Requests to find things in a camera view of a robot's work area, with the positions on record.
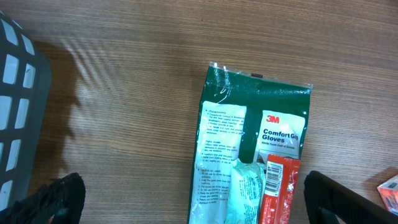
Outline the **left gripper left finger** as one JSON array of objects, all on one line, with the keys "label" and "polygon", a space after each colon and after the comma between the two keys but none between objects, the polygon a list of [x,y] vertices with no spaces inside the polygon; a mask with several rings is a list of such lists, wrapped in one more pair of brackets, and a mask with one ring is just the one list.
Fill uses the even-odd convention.
[{"label": "left gripper left finger", "polygon": [[71,173],[1,211],[1,224],[79,224],[85,194],[82,176]]}]

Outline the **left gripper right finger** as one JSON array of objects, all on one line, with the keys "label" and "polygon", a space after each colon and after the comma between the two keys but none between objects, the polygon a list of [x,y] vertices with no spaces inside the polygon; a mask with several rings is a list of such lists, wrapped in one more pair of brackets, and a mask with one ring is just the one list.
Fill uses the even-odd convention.
[{"label": "left gripper right finger", "polygon": [[310,224],[397,224],[397,215],[318,171],[307,175],[304,186]]}]

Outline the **small red patterned box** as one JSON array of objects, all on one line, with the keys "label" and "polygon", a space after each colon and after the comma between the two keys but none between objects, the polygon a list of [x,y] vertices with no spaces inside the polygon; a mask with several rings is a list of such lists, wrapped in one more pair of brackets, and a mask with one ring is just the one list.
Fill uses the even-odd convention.
[{"label": "small red patterned box", "polygon": [[397,215],[398,213],[398,175],[393,176],[377,187],[386,209]]}]

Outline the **red snack stick packet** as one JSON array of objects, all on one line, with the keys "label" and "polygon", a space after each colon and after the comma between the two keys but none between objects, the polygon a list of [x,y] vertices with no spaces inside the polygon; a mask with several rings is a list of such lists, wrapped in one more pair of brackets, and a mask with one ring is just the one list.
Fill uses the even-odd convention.
[{"label": "red snack stick packet", "polygon": [[259,224],[288,224],[300,160],[269,155]]}]

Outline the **light green wipes sachet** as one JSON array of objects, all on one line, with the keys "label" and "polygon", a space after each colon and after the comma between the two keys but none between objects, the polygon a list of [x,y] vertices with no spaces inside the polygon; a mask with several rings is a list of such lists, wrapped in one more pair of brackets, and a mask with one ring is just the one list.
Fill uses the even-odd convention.
[{"label": "light green wipes sachet", "polygon": [[258,224],[264,181],[263,164],[232,162],[225,224]]}]

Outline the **green 3M gloves package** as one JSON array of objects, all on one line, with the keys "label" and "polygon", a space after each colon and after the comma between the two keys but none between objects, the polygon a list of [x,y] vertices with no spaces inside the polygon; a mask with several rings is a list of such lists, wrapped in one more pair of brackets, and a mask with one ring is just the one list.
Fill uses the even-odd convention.
[{"label": "green 3M gloves package", "polygon": [[188,223],[224,223],[234,160],[301,158],[312,90],[309,83],[209,64],[199,103]]}]

